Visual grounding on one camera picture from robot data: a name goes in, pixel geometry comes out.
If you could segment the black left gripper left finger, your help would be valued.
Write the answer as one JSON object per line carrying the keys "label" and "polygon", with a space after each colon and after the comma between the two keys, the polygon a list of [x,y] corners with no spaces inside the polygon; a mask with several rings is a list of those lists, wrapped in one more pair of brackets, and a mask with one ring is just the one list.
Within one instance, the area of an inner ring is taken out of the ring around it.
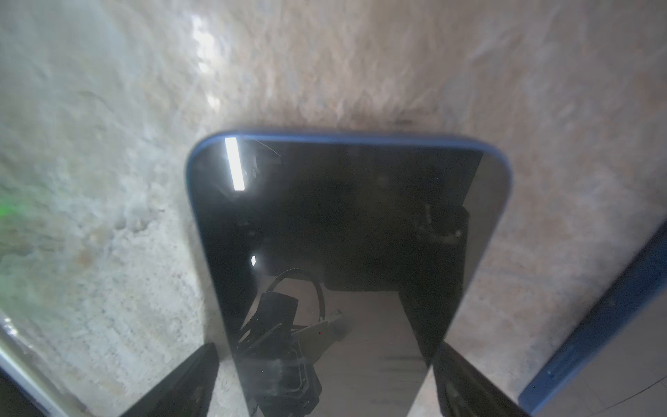
{"label": "black left gripper left finger", "polygon": [[206,343],[122,417],[207,416],[218,370],[219,356],[215,344]]}

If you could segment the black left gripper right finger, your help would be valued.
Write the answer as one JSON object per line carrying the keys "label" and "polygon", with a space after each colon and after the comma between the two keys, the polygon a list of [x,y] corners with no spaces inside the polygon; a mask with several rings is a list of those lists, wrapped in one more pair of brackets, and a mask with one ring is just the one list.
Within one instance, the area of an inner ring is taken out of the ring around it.
{"label": "black left gripper right finger", "polygon": [[434,355],[432,369],[443,416],[529,416],[446,342]]}

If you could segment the blue-edged smartphone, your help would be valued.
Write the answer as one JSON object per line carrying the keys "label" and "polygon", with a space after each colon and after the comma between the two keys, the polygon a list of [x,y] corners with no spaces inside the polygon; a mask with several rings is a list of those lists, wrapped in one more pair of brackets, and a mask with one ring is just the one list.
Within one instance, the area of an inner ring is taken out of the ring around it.
{"label": "blue-edged smartphone", "polygon": [[507,205],[488,144],[223,132],[185,178],[244,416],[406,416]]}
{"label": "blue-edged smartphone", "polygon": [[604,295],[519,395],[534,415],[645,307],[666,289],[666,224],[662,223]]}

